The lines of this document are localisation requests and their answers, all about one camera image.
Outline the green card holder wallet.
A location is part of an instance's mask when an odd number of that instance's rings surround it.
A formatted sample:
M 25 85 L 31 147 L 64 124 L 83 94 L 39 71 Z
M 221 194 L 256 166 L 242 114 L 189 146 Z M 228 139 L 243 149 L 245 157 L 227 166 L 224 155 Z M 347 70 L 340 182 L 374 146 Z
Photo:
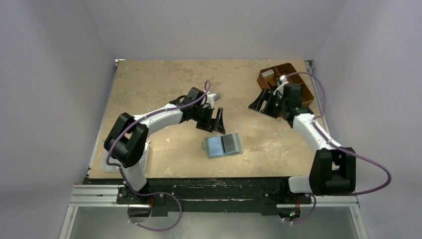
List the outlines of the green card holder wallet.
M 203 142 L 203 150 L 207 153 L 209 159 L 243 153 L 238 133 L 206 137 Z

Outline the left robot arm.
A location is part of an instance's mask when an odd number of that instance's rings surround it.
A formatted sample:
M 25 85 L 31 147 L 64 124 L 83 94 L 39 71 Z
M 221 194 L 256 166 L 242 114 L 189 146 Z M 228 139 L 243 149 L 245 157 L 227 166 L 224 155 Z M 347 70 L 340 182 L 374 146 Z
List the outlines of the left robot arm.
M 187 95 L 182 95 L 165 106 L 142 115 L 132 116 L 122 113 L 117 118 L 104 142 L 108 152 L 107 165 L 119 168 L 124 181 L 131 188 L 129 197 L 141 204 L 148 199 L 145 188 L 141 158 L 144 154 L 148 137 L 168 126 L 194 120 L 197 129 L 225 134 L 223 109 L 215 110 L 213 105 L 220 99 L 218 93 L 208 93 L 192 87 Z

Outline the clear plastic bag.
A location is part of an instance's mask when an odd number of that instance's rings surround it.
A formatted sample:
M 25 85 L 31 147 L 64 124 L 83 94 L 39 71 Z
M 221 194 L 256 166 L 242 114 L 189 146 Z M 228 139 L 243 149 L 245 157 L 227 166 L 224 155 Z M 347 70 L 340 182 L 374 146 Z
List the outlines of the clear plastic bag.
M 143 151 L 143 155 L 140 159 L 140 165 L 141 165 L 141 168 L 142 168 L 142 172 L 145 172 L 146 167 L 147 167 L 150 143 L 151 143 L 151 141 L 146 142 L 145 147 L 144 147 L 144 151 Z M 107 162 L 106 162 L 106 156 L 107 155 L 108 155 L 108 152 L 105 149 L 103 149 L 100 153 L 100 170 L 105 171 L 105 172 L 117 172 L 118 168 L 117 168 L 117 166 L 113 166 L 113 164 L 118 164 L 120 166 L 121 163 L 118 162 L 116 159 L 110 157 L 109 163 L 112 164 L 112 165 L 107 164 Z

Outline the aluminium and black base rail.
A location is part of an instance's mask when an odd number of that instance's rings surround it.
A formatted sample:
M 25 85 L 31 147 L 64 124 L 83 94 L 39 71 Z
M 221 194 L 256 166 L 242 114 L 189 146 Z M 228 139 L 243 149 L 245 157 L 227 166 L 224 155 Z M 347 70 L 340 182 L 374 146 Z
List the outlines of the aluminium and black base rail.
M 119 179 L 89 179 L 75 185 L 70 206 L 121 207 L 152 211 L 154 217 L 170 212 L 287 213 L 288 209 L 358 206 L 353 196 L 317 196 L 292 193 L 287 177 L 151 178 L 148 195 L 136 195 Z

